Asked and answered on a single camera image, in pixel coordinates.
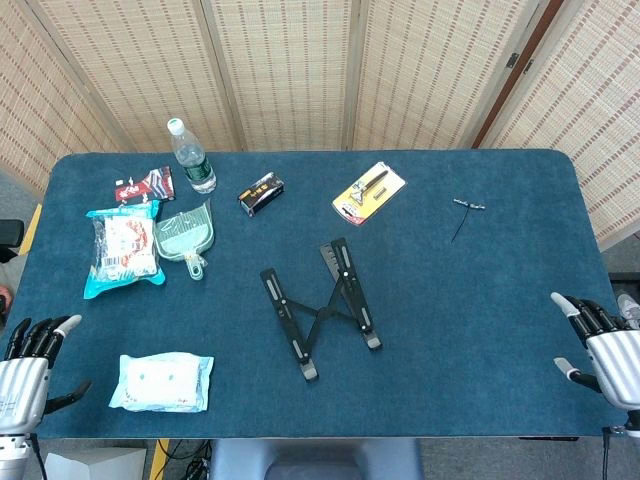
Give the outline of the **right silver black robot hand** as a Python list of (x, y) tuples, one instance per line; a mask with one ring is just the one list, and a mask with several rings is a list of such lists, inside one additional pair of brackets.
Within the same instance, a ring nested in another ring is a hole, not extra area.
[(614, 407), (639, 410), (639, 331), (625, 325), (599, 304), (586, 299), (550, 295), (573, 328), (594, 369), (586, 374), (566, 358), (553, 359), (570, 381), (602, 394)]

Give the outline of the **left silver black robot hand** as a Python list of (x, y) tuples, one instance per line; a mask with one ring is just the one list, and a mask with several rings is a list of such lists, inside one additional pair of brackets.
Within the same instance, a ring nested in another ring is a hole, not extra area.
[(51, 398), (49, 385), (61, 346), (82, 321), (79, 314), (47, 318), (36, 324), (26, 318), (11, 332), (1, 361), (1, 434), (28, 436), (42, 418), (79, 401), (91, 387)]

